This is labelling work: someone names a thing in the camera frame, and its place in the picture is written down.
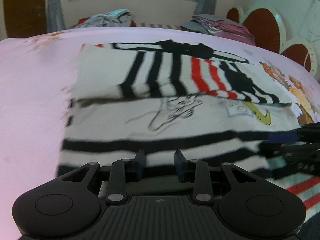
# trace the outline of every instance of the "bed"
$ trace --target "bed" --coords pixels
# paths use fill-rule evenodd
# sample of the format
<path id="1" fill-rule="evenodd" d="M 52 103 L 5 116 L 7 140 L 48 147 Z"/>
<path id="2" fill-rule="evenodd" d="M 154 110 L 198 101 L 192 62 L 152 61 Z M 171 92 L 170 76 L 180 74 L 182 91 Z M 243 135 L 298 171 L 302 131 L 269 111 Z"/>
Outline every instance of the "bed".
<path id="1" fill-rule="evenodd" d="M 88 19 L 88 17 L 82 18 L 72 27 L 75 27 Z M 284 23 L 281 16 L 274 8 L 255 5 L 244 13 L 244 10 L 240 6 L 234 6 L 227 12 L 226 19 L 239 23 L 247 28 L 254 36 L 256 46 L 284 55 L 302 65 L 312 76 L 316 75 L 318 65 L 312 45 L 301 37 L 293 37 L 287 41 Z M 189 30 L 180 25 L 140 23 L 135 22 L 134 20 L 131 21 L 130 27 L 150 27 L 197 32 L 196 29 Z M 214 35 L 252 44 L 247 38 L 239 37 L 238 35 L 229 32 L 225 32 L 225 34 L 223 34 L 223 31 L 218 33 L 219 34 Z"/>

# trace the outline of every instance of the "folded clothes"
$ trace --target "folded clothes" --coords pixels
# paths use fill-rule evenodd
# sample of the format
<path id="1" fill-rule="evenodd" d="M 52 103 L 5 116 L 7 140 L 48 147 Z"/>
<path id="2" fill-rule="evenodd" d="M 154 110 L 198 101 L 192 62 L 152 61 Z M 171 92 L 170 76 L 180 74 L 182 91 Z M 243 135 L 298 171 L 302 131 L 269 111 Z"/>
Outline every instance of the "folded clothes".
<path id="1" fill-rule="evenodd" d="M 218 20 L 213 21 L 203 16 L 193 16 L 193 20 L 200 23 L 209 33 L 218 30 L 237 34 L 243 36 L 253 43 L 255 42 L 254 36 L 248 31 L 248 29 L 242 25 L 235 25 L 232 21 Z"/>
<path id="2" fill-rule="evenodd" d="M 181 24 L 182 30 L 210 34 L 255 46 L 255 38 L 243 25 L 216 15 L 194 15 L 191 21 Z"/>
<path id="3" fill-rule="evenodd" d="M 203 44 L 85 44 L 73 95 L 83 98 L 163 98 L 207 93 L 253 103 L 292 100 L 261 65 Z"/>

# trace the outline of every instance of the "black stripe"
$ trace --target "black stripe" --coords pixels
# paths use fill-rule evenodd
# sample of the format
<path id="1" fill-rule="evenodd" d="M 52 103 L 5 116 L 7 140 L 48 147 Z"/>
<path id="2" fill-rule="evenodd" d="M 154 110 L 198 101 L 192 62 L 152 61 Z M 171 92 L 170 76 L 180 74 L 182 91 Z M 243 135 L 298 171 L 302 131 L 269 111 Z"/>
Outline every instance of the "black stripe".
<path id="1" fill-rule="evenodd" d="M 149 48 L 149 47 L 134 47 L 134 48 L 120 48 L 120 47 L 115 47 L 115 49 L 121 49 L 121 50 L 134 50 L 134 51 L 139 51 L 139 50 L 145 50 L 145 51 L 163 51 L 163 49 L 154 49 L 154 48 Z"/>
<path id="2" fill-rule="evenodd" d="M 153 58 L 153 64 L 149 71 L 147 84 L 150 87 L 150 96 L 153 98 L 161 98 L 161 92 L 159 90 L 159 84 L 157 82 L 160 67 L 162 63 L 162 52 L 156 51 L 154 58 Z"/>
<path id="3" fill-rule="evenodd" d="M 69 101 L 69 108 L 73 108 L 74 104 L 74 98 L 71 98 Z"/>
<path id="4" fill-rule="evenodd" d="M 190 149 L 227 141 L 234 138 L 239 138 L 242 141 L 266 140 L 269 134 L 270 133 L 268 132 L 234 132 L 229 130 L 221 133 L 210 133 L 193 137 L 171 138 L 154 141 L 117 140 L 92 142 L 65 139 L 62 144 L 62 150 L 106 153 L 121 150 L 138 152 L 139 149 L 144 149 L 146 153 L 150 154 L 161 151 Z"/>
<path id="5" fill-rule="evenodd" d="M 263 179 L 272 178 L 272 172 L 264 168 L 256 169 L 255 171 L 251 171 L 251 173 Z"/>
<path id="6" fill-rule="evenodd" d="M 274 169 L 272 171 L 272 177 L 274 179 L 282 179 L 298 172 L 297 163 L 289 163 L 283 168 Z"/>
<path id="7" fill-rule="evenodd" d="M 68 121 L 67 121 L 66 127 L 68 127 L 68 126 L 72 125 L 72 121 L 73 121 L 73 115 L 72 115 L 72 116 L 70 116 L 70 117 L 68 118 Z"/>
<path id="8" fill-rule="evenodd" d="M 211 166 L 211 167 L 219 167 L 220 164 L 223 162 L 234 163 L 234 162 L 244 160 L 244 159 L 249 158 L 254 155 L 256 155 L 256 153 L 242 148 L 237 151 L 225 153 L 225 154 L 210 157 L 210 158 L 204 158 L 201 160 L 207 162 L 209 164 L 209 166 Z M 70 172 L 76 168 L 77 167 L 69 166 L 69 165 L 59 165 L 58 170 L 57 170 L 57 176 L 61 176 L 61 175 L 65 174 L 67 172 Z M 266 170 L 266 169 L 257 169 L 255 171 L 252 171 L 251 173 L 253 173 L 263 179 L 271 178 L 271 171 Z M 147 167 L 143 171 L 144 178 L 175 175 L 175 174 L 176 174 L 176 171 L 175 171 L 175 167 L 173 165 L 161 165 L 161 166 Z"/>
<path id="9" fill-rule="evenodd" d="M 224 57 L 224 56 L 221 56 L 221 55 L 217 55 L 215 53 L 213 53 L 212 57 L 218 58 L 218 59 L 221 59 L 221 60 L 232 61 L 232 62 L 249 63 L 249 61 L 247 59 L 238 60 L 238 59 L 235 59 L 235 58 L 229 58 L 229 57 Z"/>
<path id="10" fill-rule="evenodd" d="M 138 71 L 139 71 L 139 69 L 142 65 L 143 59 L 144 59 L 144 55 L 145 55 L 144 51 L 137 52 L 136 58 L 134 59 L 134 62 L 131 66 L 131 69 L 130 69 L 128 75 L 127 75 L 127 78 L 124 80 L 124 82 L 122 84 L 119 85 L 122 90 L 122 94 L 125 98 L 134 97 L 134 93 L 132 91 L 131 86 L 133 85 L 133 83 L 137 77 Z"/>
<path id="11" fill-rule="evenodd" d="M 172 54 L 172 70 L 170 75 L 171 84 L 174 86 L 177 96 L 186 96 L 187 91 L 179 80 L 180 75 L 181 75 L 181 55 L 178 53 L 173 53 Z"/>
<path id="12" fill-rule="evenodd" d="M 276 95 L 266 93 L 265 91 L 263 91 L 260 87 L 258 87 L 258 86 L 255 85 L 255 84 L 254 84 L 254 88 L 255 88 L 260 94 L 270 96 L 274 104 L 280 103 L 280 100 L 279 100 L 279 98 L 278 98 Z M 264 100 L 262 100 L 262 101 L 260 100 L 260 103 L 264 103 L 264 101 L 267 102 L 267 100 L 264 98 Z"/>
<path id="13" fill-rule="evenodd" d="M 241 93 L 241 92 L 238 92 L 238 93 L 244 96 L 243 101 L 246 101 L 246 102 L 251 102 L 252 101 L 251 97 L 247 96 L 246 94 Z"/>

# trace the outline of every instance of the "cartoon character print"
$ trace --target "cartoon character print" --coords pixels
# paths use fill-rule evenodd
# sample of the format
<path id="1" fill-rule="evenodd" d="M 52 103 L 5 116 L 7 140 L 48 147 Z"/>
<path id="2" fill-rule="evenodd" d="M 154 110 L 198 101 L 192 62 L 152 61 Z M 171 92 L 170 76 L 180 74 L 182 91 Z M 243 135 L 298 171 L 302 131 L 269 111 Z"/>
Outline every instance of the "cartoon character print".
<path id="1" fill-rule="evenodd" d="M 270 66 L 266 63 L 259 62 L 266 73 L 274 80 L 283 85 L 290 93 L 297 99 L 297 106 L 301 110 L 301 114 L 297 117 L 299 124 L 313 123 L 313 114 L 319 112 L 317 107 L 313 104 L 312 94 L 305 88 L 300 81 L 289 75 L 291 84 L 286 80 L 285 75 L 276 67 Z"/>
<path id="2" fill-rule="evenodd" d="M 148 130 L 151 132 L 158 132 L 159 134 L 170 125 L 191 117 L 194 114 L 195 108 L 203 103 L 197 98 L 197 95 L 161 98 L 159 100 L 161 101 L 161 104 L 158 111 L 145 113 L 141 116 L 128 120 L 126 123 L 136 121 L 149 114 L 153 114 L 154 117 L 148 124 Z"/>
<path id="3" fill-rule="evenodd" d="M 59 34 L 64 33 L 65 31 L 59 31 L 54 33 L 47 33 L 40 36 L 36 36 L 32 39 L 31 44 L 34 45 L 34 50 L 42 48 L 54 41 L 60 40 Z"/>

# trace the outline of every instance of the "screw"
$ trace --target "screw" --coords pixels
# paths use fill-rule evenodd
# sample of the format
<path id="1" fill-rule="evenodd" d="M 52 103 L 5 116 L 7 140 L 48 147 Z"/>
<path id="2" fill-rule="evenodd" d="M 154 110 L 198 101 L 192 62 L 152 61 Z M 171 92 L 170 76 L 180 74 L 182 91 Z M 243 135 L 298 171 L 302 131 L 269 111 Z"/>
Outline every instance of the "screw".
<path id="1" fill-rule="evenodd" d="M 120 201 L 120 200 L 123 200 L 123 195 L 121 194 L 118 194 L 118 193 L 114 193 L 114 194 L 111 194 L 108 196 L 108 199 L 111 200 L 111 201 Z"/>
<path id="2" fill-rule="evenodd" d="M 211 196 L 206 193 L 201 193 L 196 195 L 196 199 L 199 201 L 209 201 L 211 199 Z"/>

